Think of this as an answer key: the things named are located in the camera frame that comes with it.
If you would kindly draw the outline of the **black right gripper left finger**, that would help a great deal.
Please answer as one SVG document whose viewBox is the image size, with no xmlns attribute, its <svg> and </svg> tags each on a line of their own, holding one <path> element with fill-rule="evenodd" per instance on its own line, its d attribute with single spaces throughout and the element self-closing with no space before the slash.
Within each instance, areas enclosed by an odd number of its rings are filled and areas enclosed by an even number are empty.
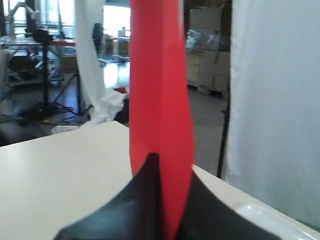
<svg viewBox="0 0 320 240">
<path fill-rule="evenodd" d="M 98 210 L 62 228 L 57 240 L 162 238 L 159 156 L 149 153 L 131 181 Z"/>
</svg>

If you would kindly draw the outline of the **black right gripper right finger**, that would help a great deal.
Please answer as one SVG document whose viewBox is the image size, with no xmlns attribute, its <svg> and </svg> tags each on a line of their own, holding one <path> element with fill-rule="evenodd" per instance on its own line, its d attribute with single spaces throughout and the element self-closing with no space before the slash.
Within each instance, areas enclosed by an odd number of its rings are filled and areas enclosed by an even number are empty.
<svg viewBox="0 0 320 240">
<path fill-rule="evenodd" d="M 193 173 L 176 240 L 279 240 L 219 200 Z"/>
</svg>

